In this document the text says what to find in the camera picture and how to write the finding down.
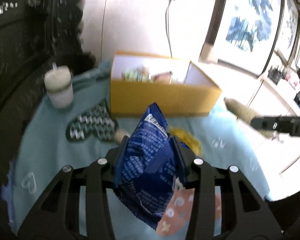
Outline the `green white snack packet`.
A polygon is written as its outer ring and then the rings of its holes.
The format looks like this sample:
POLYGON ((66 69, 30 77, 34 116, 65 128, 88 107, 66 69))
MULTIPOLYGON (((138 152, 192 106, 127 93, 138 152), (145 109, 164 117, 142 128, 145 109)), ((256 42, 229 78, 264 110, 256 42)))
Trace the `green white snack packet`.
POLYGON ((128 82, 148 82, 149 71, 144 66, 130 68, 121 74, 121 79, 128 82))

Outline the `dark carved wooden furniture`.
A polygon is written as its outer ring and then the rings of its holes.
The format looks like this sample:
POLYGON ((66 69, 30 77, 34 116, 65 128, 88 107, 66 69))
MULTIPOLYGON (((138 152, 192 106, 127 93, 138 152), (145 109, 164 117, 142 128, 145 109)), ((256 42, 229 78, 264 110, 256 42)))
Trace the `dark carved wooden furniture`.
POLYGON ((0 239, 15 239, 7 201, 10 164, 26 126, 45 94, 53 63, 72 74, 93 67, 82 51, 83 0, 0 0, 0 239))

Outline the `clear black-text snack tube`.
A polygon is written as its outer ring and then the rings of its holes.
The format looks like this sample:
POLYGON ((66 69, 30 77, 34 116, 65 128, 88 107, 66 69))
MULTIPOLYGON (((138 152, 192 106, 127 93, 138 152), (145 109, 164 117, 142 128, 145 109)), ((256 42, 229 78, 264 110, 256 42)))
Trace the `clear black-text snack tube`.
MULTIPOLYGON (((251 121, 253 120, 253 118, 260 117, 260 115, 255 110, 243 105, 235 99, 224 98, 224 103, 226 105, 227 110, 229 110, 232 114, 237 116, 237 118, 239 118, 249 126, 251 126, 251 121)), ((282 142, 277 132, 259 130, 259 133, 267 139, 282 142)))

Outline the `blue snack bag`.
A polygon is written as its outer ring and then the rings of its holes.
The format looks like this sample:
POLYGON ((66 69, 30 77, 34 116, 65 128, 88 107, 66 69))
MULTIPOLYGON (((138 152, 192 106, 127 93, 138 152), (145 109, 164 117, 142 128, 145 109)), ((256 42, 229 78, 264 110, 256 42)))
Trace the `blue snack bag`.
POLYGON ((114 192, 148 226, 156 229, 175 187, 176 161, 159 106, 147 107, 115 168, 114 192))

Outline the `framed lotus painting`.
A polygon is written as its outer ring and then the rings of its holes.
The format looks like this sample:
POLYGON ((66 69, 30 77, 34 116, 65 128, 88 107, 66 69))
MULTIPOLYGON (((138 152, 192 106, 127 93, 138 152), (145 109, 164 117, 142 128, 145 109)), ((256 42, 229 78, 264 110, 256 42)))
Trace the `framed lotus painting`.
POLYGON ((200 61, 227 63, 260 76, 281 17, 282 0, 215 0, 200 61))

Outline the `white lidded cup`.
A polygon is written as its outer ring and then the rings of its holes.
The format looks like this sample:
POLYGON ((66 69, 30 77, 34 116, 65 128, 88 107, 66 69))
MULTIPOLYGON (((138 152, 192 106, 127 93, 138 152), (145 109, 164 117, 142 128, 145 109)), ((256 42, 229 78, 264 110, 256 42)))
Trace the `white lidded cup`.
POLYGON ((52 69, 44 75, 44 85, 52 105, 63 109, 71 105, 74 99, 72 77, 67 66, 52 63, 52 69))

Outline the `light blue printed tablecloth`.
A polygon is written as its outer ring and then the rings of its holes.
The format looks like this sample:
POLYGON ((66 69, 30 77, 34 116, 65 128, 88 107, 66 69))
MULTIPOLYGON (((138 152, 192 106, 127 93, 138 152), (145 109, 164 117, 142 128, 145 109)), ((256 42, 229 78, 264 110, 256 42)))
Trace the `light blue printed tablecloth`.
MULTIPOLYGON (((17 232, 37 198, 54 176, 65 165, 80 168, 90 165, 114 148, 112 142, 102 142, 94 135, 83 141, 70 142, 66 138, 67 126, 78 115, 93 108, 101 100, 109 98, 111 64, 102 62, 73 79, 74 102, 69 109, 57 110, 50 99, 43 97, 34 117, 22 138, 18 157, 9 174, 7 192, 8 215, 13 232, 17 232)), ((269 193, 269 186, 244 132, 236 119, 218 99, 206 117, 167 118, 170 127, 192 133, 202 144, 204 159, 212 166, 228 168, 237 166, 251 182, 261 197, 269 193)), ((108 190, 108 202, 112 225, 117 239, 184 239, 186 236, 193 196, 178 197, 175 214, 182 219, 181 228, 166 226, 158 234, 137 219, 108 190)))

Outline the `yellow cardboard box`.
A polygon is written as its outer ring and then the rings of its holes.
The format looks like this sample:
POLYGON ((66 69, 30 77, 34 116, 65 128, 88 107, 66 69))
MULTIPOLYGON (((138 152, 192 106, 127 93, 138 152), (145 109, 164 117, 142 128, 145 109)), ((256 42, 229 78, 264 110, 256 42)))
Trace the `yellow cardboard box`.
POLYGON ((157 103, 165 116, 208 115, 222 90, 189 60, 117 51, 110 72, 110 112, 115 117, 142 116, 157 103), (121 74, 144 66, 148 82, 128 82, 121 74))

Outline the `yellow wrapped cake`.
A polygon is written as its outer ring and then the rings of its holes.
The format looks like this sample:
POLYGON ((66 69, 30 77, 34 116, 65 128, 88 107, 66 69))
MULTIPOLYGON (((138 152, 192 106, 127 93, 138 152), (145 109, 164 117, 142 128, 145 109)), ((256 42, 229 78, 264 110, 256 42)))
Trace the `yellow wrapped cake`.
POLYGON ((203 157, 202 144, 194 135, 176 127, 170 127, 168 131, 172 136, 177 136, 181 142, 189 146, 196 156, 203 157))

